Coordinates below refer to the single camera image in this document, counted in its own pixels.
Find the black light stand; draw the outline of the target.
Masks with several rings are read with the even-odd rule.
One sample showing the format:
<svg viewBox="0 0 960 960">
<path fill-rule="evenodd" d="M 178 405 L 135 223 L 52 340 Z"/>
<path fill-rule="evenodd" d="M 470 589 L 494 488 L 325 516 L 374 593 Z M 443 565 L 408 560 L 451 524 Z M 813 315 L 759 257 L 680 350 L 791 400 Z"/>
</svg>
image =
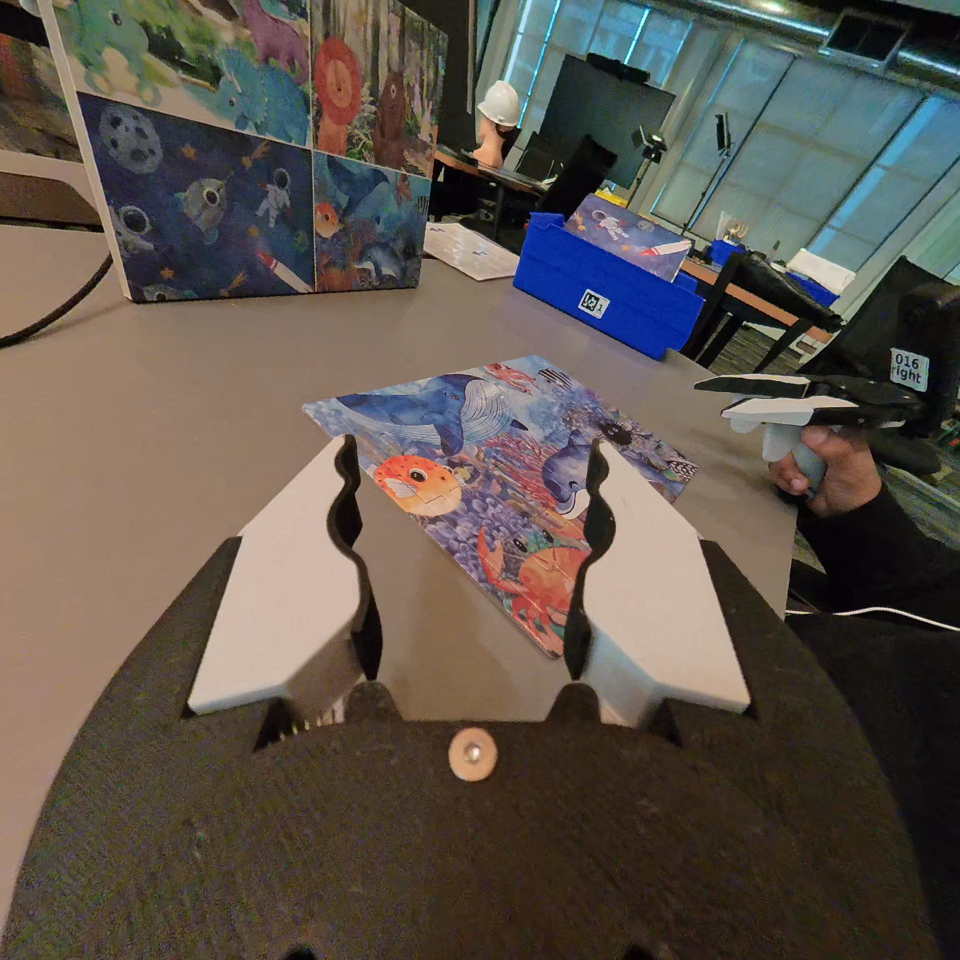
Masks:
<svg viewBox="0 0 960 960">
<path fill-rule="evenodd" d="M 630 194 L 627 200 L 628 209 L 632 206 L 650 166 L 652 164 L 660 164 L 664 154 L 668 150 L 666 140 L 661 133 L 658 131 L 648 132 L 643 126 L 638 126 L 630 135 L 630 141 L 634 147 L 640 150 L 640 162 L 632 186 L 630 187 Z"/>
</svg>

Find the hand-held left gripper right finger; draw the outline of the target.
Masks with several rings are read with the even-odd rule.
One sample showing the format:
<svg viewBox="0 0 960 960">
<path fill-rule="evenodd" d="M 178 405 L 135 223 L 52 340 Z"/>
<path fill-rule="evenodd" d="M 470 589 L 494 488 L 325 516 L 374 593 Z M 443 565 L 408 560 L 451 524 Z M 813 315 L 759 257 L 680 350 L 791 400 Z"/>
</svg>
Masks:
<svg viewBox="0 0 960 960">
<path fill-rule="evenodd" d="M 589 551 L 563 633 L 570 678 L 620 726 L 643 727 L 666 700 L 744 714 L 750 692 L 701 537 L 605 439 L 587 463 Z"/>
</svg>

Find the black office chair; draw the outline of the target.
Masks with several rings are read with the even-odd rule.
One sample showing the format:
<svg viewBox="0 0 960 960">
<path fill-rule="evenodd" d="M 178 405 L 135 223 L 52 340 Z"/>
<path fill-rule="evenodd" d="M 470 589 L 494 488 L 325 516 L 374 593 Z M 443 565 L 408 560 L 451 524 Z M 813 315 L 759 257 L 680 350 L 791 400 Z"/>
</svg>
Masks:
<svg viewBox="0 0 960 960">
<path fill-rule="evenodd" d="M 593 194 L 608 178 L 617 161 L 615 152 L 589 134 L 584 135 L 532 212 L 570 218 L 584 198 Z"/>
</svg>

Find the blue plastic bin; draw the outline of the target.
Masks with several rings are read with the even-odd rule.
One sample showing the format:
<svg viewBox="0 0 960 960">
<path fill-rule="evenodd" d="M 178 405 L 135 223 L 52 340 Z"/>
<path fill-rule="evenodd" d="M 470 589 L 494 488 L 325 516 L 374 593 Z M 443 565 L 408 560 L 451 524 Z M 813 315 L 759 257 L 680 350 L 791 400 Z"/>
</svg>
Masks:
<svg viewBox="0 0 960 960">
<path fill-rule="evenodd" d="M 705 303 L 574 236 L 553 213 L 531 215 L 513 286 L 655 361 L 687 345 Z"/>
</svg>

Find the person's right forearm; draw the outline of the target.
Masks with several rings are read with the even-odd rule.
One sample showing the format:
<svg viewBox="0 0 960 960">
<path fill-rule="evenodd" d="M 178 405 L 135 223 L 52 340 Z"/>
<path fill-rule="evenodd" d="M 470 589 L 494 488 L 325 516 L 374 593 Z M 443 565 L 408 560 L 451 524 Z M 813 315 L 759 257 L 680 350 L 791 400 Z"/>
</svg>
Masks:
<svg viewBox="0 0 960 960">
<path fill-rule="evenodd" d="M 797 521 L 823 568 L 832 612 L 958 630 L 958 551 L 922 532 L 885 486 L 865 506 L 829 518 L 801 504 Z"/>
</svg>

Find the black monitor screen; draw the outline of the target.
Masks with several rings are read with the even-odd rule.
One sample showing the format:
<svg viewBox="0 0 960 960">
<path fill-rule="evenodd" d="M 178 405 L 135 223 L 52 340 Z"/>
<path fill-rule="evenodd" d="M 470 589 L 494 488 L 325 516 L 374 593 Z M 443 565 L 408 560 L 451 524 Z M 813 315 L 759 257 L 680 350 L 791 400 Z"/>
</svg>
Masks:
<svg viewBox="0 0 960 960">
<path fill-rule="evenodd" d="M 645 140 L 661 134 L 676 101 L 645 76 L 606 57 L 566 54 L 538 129 L 553 158 L 568 162 L 580 141 L 591 137 L 616 156 L 608 179 L 622 188 L 633 186 Z"/>
</svg>

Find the person's right hand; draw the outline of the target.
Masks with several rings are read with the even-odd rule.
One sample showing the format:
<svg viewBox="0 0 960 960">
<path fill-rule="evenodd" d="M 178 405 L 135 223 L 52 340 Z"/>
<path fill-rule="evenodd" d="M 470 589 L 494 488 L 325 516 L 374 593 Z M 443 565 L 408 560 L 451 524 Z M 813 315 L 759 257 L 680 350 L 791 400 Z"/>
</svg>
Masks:
<svg viewBox="0 0 960 960">
<path fill-rule="evenodd" d="M 828 519 L 853 512 L 882 491 L 882 478 L 862 430 L 808 425 L 801 429 L 800 440 L 824 464 L 822 480 L 813 493 L 792 452 L 769 463 L 768 471 L 774 486 L 802 499 L 814 517 Z"/>
</svg>

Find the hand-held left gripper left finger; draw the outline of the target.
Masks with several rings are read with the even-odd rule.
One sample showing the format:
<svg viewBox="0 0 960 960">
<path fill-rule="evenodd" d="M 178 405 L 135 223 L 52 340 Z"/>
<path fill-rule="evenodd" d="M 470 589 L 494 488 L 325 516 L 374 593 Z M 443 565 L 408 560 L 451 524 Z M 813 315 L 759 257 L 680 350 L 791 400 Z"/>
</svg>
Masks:
<svg viewBox="0 0 960 960">
<path fill-rule="evenodd" d="M 193 714 L 279 700 L 333 719 L 378 678 L 383 633 L 364 559 L 353 435 L 332 438 L 239 535 L 194 684 Z"/>
</svg>

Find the instruction sheet in plastic sleeve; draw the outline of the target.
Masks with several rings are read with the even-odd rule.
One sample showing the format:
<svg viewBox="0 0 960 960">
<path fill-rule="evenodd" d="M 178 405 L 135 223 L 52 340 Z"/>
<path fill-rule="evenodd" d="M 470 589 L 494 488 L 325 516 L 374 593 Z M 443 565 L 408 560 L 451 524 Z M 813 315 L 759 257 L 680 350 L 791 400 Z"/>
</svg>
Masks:
<svg viewBox="0 0 960 960">
<path fill-rule="evenodd" d="M 518 255 L 461 222 L 428 222 L 424 255 L 475 282 L 512 279 L 520 263 Z"/>
</svg>

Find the mannequin head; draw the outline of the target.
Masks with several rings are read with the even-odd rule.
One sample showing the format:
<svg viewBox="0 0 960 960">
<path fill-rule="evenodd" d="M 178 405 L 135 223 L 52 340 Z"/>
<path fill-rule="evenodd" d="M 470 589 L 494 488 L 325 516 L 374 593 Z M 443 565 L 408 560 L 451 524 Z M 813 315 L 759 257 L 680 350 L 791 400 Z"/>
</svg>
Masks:
<svg viewBox="0 0 960 960">
<path fill-rule="evenodd" d="M 481 166 L 499 170 L 503 167 L 518 134 L 516 127 L 499 125 L 488 117 L 482 116 L 478 130 L 478 143 L 470 156 Z"/>
</svg>

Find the assembled sea jigsaw puzzle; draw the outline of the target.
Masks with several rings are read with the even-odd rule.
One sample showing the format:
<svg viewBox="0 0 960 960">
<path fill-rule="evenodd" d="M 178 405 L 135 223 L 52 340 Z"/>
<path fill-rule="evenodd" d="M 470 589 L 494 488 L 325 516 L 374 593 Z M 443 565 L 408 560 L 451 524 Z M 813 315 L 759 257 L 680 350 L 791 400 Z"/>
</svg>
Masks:
<svg viewBox="0 0 960 960">
<path fill-rule="evenodd" d="M 549 659 L 563 654 L 595 440 L 668 502 L 690 458 L 541 356 L 306 403 L 361 470 Z"/>
</svg>

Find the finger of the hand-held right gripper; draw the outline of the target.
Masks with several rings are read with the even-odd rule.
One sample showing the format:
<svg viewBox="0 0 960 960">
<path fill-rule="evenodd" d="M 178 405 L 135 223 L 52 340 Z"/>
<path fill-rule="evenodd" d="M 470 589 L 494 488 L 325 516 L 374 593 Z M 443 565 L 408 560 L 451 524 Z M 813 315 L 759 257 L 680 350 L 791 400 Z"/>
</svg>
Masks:
<svg viewBox="0 0 960 960">
<path fill-rule="evenodd" d="M 810 378 L 763 373 L 724 374 L 702 379 L 695 391 L 730 394 L 742 399 L 801 400 L 810 390 Z"/>
<path fill-rule="evenodd" d="M 813 423 L 821 413 L 834 416 L 835 411 L 858 410 L 851 400 L 815 394 L 811 397 L 739 397 L 726 407 L 721 417 L 730 422 L 737 433 L 749 433 L 758 426 L 804 427 Z"/>
</svg>

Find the white hard hat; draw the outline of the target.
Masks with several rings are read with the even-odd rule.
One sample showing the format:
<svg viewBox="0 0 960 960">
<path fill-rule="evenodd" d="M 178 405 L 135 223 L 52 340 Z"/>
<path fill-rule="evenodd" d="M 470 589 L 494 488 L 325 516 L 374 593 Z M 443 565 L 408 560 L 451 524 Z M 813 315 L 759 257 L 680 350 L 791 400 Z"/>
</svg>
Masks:
<svg viewBox="0 0 960 960">
<path fill-rule="evenodd" d="M 498 128 L 515 129 L 520 125 L 520 97 L 514 87 L 505 79 L 496 80 L 486 90 L 478 111 L 489 123 Z"/>
</svg>

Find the space themed puzzle board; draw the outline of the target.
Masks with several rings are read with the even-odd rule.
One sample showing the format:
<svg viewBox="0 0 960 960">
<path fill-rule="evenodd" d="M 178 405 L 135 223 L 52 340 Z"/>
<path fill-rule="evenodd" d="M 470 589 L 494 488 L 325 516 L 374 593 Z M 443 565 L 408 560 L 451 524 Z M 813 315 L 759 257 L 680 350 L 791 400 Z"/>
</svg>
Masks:
<svg viewBox="0 0 960 960">
<path fill-rule="evenodd" d="M 684 265 L 692 241 L 599 194 L 587 195 L 565 221 L 583 241 L 668 283 Z"/>
</svg>

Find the illustrated puzzle box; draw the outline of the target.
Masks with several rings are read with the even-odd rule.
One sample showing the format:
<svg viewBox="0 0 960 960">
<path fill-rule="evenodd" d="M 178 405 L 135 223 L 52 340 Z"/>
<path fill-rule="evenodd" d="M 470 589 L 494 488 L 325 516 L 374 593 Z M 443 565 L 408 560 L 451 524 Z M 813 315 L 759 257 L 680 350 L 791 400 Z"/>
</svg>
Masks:
<svg viewBox="0 0 960 960">
<path fill-rule="evenodd" d="M 138 304 L 419 285 L 449 38 L 403 2 L 38 2 Z"/>
</svg>

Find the wooden top work table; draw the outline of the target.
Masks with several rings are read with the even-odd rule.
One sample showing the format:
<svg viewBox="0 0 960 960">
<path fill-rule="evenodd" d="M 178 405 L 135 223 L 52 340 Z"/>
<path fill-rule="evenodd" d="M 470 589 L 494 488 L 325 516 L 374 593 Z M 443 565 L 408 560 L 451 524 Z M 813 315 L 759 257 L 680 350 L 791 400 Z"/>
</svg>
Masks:
<svg viewBox="0 0 960 960">
<path fill-rule="evenodd" d="M 736 285 L 715 286 L 720 270 L 712 270 L 695 259 L 685 259 L 680 272 L 693 280 L 697 293 L 703 294 L 703 306 L 679 352 L 704 368 L 714 363 L 747 323 L 780 331 L 779 337 L 753 369 L 756 374 L 767 371 L 803 336 L 814 334 L 820 343 L 826 344 L 839 332 L 832 334 L 814 327 L 811 320 L 796 318 Z"/>
</svg>

